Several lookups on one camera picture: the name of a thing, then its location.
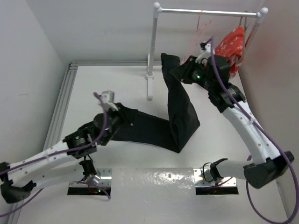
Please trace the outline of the pink wire hanger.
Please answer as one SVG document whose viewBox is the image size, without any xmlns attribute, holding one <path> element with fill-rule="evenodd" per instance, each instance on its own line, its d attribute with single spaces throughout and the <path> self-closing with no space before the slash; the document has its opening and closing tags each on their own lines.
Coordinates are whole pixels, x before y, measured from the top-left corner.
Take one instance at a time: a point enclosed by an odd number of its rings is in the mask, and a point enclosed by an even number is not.
<svg viewBox="0 0 299 224">
<path fill-rule="evenodd" d="M 203 13 L 201 12 L 198 16 L 198 21 L 197 21 L 197 27 L 196 27 L 196 32 L 186 50 L 186 53 L 185 53 L 185 56 L 183 57 L 183 59 L 181 59 L 180 63 L 183 64 L 187 61 L 187 58 L 189 56 L 192 55 L 192 53 L 199 49 L 200 48 L 200 41 L 201 39 L 203 39 L 203 36 L 205 35 L 205 33 L 207 32 L 207 29 L 211 23 L 211 20 L 209 20 L 208 22 L 206 22 L 205 24 L 203 25 L 200 25 L 200 18 L 201 18 L 201 15 Z"/>
</svg>

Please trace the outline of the dark denim trousers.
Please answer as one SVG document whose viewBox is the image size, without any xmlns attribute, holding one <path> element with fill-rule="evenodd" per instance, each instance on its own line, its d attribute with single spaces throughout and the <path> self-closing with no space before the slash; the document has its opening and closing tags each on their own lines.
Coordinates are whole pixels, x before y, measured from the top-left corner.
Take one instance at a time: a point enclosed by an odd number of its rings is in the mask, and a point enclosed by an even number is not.
<svg viewBox="0 0 299 224">
<path fill-rule="evenodd" d="M 112 138 L 114 141 L 131 141 L 165 148 L 180 153 L 200 126 L 190 98 L 170 70 L 180 65 L 175 55 L 161 54 L 162 74 L 168 89 L 167 113 L 163 119 L 126 107 L 125 112 L 133 121 L 132 127 L 121 127 Z"/>
</svg>

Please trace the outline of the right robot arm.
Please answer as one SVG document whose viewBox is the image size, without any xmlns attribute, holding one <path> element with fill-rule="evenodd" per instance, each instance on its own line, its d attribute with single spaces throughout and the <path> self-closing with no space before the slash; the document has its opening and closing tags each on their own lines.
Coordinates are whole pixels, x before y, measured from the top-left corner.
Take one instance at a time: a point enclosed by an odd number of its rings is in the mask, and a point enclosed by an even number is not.
<svg viewBox="0 0 299 224">
<path fill-rule="evenodd" d="M 229 82 L 230 66 L 222 56 L 208 58 L 205 63 L 196 62 L 194 56 L 170 70 L 178 81 L 196 83 L 208 92 L 208 98 L 218 111 L 233 125 L 247 146 L 252 161 L 230 161 L 227 158 L 211 163 L 203 172 L 206 182 L 218 182 L 230 176 L 246 180 L 260 189 L 287 170 L 287 163 L 277 147 L 258 128 L 245 96 Z"/>
</svg>

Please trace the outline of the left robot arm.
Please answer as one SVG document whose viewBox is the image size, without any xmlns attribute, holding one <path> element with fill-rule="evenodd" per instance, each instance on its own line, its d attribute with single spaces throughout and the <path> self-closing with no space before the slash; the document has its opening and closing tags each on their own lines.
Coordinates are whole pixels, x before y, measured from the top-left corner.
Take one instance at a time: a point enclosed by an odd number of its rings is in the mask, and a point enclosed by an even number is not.
<svg viewBox="0 0 299 224">
<path fill-rule="evenodd" d="M 121 128 L 133 126 L 136 109 L 108 103 L 93 121 L 41 153 L 18 163 L 0 165 L 0 192 L 8 204 L 28 198 L 32 191 L 62 182 L 79 182 L 101 190 L 101 175 L 89 155 L 105 146 Z"/>
</svg>

